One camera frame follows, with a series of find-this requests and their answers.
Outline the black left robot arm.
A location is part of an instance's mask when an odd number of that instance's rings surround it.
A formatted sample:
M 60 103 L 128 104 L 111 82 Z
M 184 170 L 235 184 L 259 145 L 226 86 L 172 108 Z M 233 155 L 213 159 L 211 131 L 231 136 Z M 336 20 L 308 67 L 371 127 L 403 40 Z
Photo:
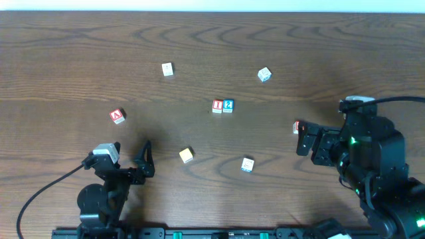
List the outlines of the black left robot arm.
M 134 161 L 136 168 L 118 163 L 120 143 L 102 143 L 83 160 L 85 170 L 93 169 L 104 183 L 84 187 L 77 198 L 81 224 L 78 238 L 135 238 L 137 232 L 120 220 L 132 185 L 142 185 L 155 174 L 151 142 L 147 141 Z

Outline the blue number 2 block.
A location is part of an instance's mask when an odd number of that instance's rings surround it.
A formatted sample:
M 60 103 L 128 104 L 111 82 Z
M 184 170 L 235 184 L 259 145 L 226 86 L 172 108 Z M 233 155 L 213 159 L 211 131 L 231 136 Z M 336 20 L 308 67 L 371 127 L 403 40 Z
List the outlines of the blue number 2 block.
M 223 101 L 223 113 L 232 113 L 234 110 L 234 100 L 224 100 Z

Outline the red letter I block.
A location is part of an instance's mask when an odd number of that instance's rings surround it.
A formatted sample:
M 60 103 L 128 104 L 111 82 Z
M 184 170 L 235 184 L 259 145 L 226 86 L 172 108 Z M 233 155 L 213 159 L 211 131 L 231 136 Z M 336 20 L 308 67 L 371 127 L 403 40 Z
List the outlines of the red letter I block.
M 222 100 L 214 100 L 212 102 L 212 112 L 216 114 L 221 114 L 223 110 L 223 101 Z

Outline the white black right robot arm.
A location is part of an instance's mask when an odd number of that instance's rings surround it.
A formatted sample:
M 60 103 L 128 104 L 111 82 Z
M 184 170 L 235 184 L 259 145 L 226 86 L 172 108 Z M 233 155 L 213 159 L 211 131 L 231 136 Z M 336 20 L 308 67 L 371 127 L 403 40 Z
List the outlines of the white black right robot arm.
M 297 120 L 296 153 L 336 168 L 360 200 L 369 225 L 383 238 L 424 237 L 424 183 L 410 177 L 403 134 L 378 115 L 378 100 L 342 100 L 341 127 Z

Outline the red letter A block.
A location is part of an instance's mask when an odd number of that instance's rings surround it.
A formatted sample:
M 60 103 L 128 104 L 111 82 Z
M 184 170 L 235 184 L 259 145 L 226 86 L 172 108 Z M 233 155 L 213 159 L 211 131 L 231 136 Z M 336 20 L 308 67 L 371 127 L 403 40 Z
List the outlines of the red letter A block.
M 115 124 L 122 123 L 126 120 L 124 113 L 120 109 L 115 109 L 111 111 L 109 115 Z

